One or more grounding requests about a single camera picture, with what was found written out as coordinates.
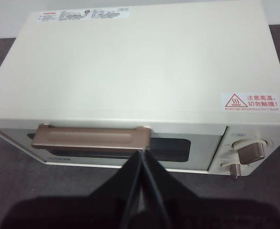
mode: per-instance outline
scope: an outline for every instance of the rose gold handle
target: rose gold handle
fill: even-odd
[[[31,146],[50,150],[135,152],[150,145],[151,130],[73,128],[39,125]]]

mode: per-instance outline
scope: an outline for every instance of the floor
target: floor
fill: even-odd
[[[280,59],[280,25],[270,26]],[[14,39],[0,39],[0,64]],[[38,196],[86,196],[117,170],[47,166],[0,139],[0,222],[20,200]],[[227,176],[172,173],[200,197],[252,199],[280,211],[280,147],[250,176],[232,181]]]

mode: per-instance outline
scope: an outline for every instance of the toaster oven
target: toaster oven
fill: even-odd
[[[0,67],[0,136],[48,165],[249,175],[280,145],[259,0],[31,13]]]

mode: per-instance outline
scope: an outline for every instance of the heat warning symbol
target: heat warning symbol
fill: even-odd
[[[248,107],[241,98],[236,94],[233,94],[229,99],[225,107]]]

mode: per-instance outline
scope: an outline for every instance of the product label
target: product label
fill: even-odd
[[[40,12],[37,21],[83,21],[91,19],[128,18],[130,7],[56,10]]]
[[[272,93],[221,93],[223,111],[278,112],[280,102]]]

